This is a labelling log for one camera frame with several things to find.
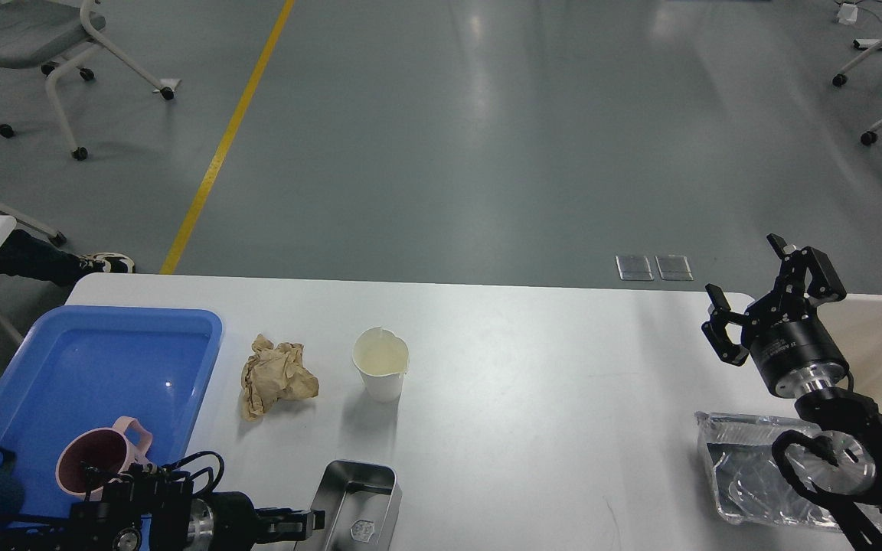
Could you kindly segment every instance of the chair wheel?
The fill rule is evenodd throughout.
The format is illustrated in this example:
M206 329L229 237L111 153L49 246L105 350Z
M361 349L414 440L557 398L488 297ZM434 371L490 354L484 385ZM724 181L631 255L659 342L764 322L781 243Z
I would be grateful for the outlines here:
M63 231L57 231L56 235L50 236L50 242L53 243L53 247L59 247L67 242L67 237Z

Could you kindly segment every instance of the person's leg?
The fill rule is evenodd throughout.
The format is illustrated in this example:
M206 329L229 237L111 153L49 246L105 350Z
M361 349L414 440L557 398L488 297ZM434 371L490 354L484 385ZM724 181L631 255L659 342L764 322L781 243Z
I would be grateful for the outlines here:
M22 230L13 230L0 247L0 275L73 285L88 272L80 258Z

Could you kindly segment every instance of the crumpled paper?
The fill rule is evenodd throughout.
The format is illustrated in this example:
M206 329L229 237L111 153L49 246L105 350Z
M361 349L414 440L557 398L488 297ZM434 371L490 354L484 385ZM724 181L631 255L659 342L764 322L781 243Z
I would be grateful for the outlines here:
M256 421L279 400L304 400L319 394L319 380L302 366L304 346L282 342L274 347L263 335L251 344L254 355L240 378L241 414Z

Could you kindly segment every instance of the gray floor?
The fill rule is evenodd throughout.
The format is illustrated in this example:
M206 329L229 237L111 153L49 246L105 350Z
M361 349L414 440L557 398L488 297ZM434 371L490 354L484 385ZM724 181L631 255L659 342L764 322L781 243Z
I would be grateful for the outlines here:
M157 272L279 14L210 0L105 3L110 55L60 94L0 70L0 199L74 252ZM882 17L882 5L871 9ZM179 273L762 294L764 235L829 253L882 293L882 52L836 90L874 15L829 0L299 0ZM696 282L622 282L616 254L684 254ZM62 289L0 278L22 327ZM13 349L0 332L0 359Z

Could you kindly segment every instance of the paper cup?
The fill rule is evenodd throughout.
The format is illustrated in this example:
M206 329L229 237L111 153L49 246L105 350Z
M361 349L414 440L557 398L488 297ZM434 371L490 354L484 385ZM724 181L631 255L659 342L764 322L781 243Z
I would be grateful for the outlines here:
M353 365L363 376L370 397L378 402L400 397L409 359L407 343L384 328L368 329L353 346Z

